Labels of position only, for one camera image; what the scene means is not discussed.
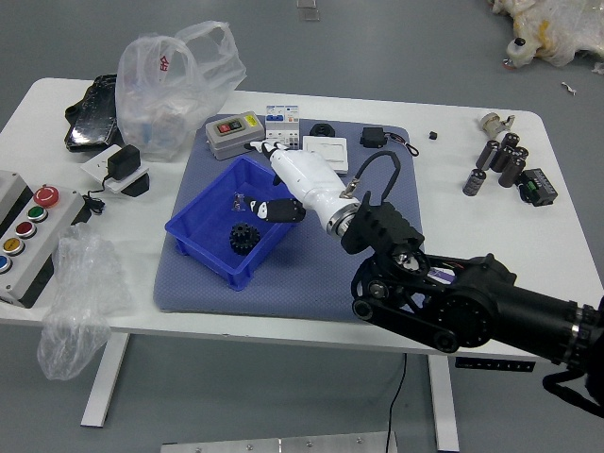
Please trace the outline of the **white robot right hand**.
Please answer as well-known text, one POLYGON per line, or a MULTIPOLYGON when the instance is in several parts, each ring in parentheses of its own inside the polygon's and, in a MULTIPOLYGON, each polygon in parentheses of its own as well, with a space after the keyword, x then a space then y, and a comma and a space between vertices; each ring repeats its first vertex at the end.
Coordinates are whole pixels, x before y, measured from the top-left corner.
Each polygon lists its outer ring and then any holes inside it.
POLYGON ((361 203, 344 195, 344 183, 322 156, 279 142, 254 141, 248 146, 269 159, 278 179, 305 210, 316 212, 328 234, 344 235, 361 203))

